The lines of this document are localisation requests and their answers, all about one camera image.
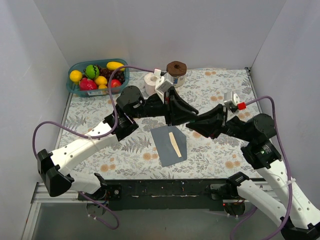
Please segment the table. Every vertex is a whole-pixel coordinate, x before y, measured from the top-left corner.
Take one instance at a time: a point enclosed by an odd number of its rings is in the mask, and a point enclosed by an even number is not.
[[[144,87],[146,72],[130,72],[128,85],[136,85],[145,98]],[[186,82],[176,89],[178,94],[189,104],[205,113],[217,104],[223,103],[226,92],[236,92],[241,101],[255,98],[253,88],[244,69],[188,70]],[[119,94],[113,95],[116,100]],[[110,97],[96,96],[89,98],[73,95],[64,125],[79,133],[86,134],[104,117],[113,111]],[[256,103],[238,113],[238,117],[247,121],[259,113]],[[165,125],[164,117],[135,119],[139,128],[121,142],[108,146],[95,153],[77,167],[82,173],[99,173],[110,180],[135,179],[221,179],[239,171],[250,178],[261,176],[245,161],[240,147],[245,144],[221,134],[217,139],[209,139],[191,131],[185,125],[177,126],[187,137],[187,160],[162,167],[150,130]],[[59,147],[69,144],[78,137],[63,131]]]

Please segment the white wall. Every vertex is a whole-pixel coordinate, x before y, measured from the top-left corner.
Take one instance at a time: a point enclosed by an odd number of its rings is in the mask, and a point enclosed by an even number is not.
[[[252,66],[286,0],[34,0],[69,65]]]
[[[259,96],[274,97],[292,172],[320,208],[320,2],[287,0],[253,66]],[[266,100],[262,108],[271,113]]]
[[[0,0],[0,239],[22,236],[38,179],[32,134],[60,122],[68,65],[33,0]],[[53,149],[58,129],[43,127],[37,149]]]

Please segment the yellow lemon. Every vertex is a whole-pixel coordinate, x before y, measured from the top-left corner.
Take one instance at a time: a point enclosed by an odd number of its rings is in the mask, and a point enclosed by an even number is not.
[[[106,64],[106,68],[109,70],[116,70],[117,68],[123,66],[122,63],[117,62],[117,61],[110,61]]]
[[[99,85],[98,89],[107,89],[108,87],[104,84]]]
[[[72,72],[70,72],[69,77],[70,77],[70,80],[74,82],[74,84],[79,85],[79,82],[82,79],[82,72],[78,70],[73,70]]]
[[[100,85],[107,85],[108,81],[104,76],[98,76],[95,80],[94,80],[95,84],[97,84],[98,86]]]

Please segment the toilet paper roll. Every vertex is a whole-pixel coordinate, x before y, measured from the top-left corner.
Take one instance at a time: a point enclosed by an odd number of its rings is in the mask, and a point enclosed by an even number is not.
[[[144,86],[146,94],[149,96],[156,93],[156,81],[157,77],[154,76],[153,72],[149,72],[147,75],[144,76]]]

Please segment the red cap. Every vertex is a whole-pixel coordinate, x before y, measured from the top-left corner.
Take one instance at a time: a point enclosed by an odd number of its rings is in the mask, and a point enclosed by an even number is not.
[[[246,103],[245,102],[240,102],[239,104],[238,104],[238,109],[239,110],[243,110],[243,109],[245,109],[247,106],[246,106]]]

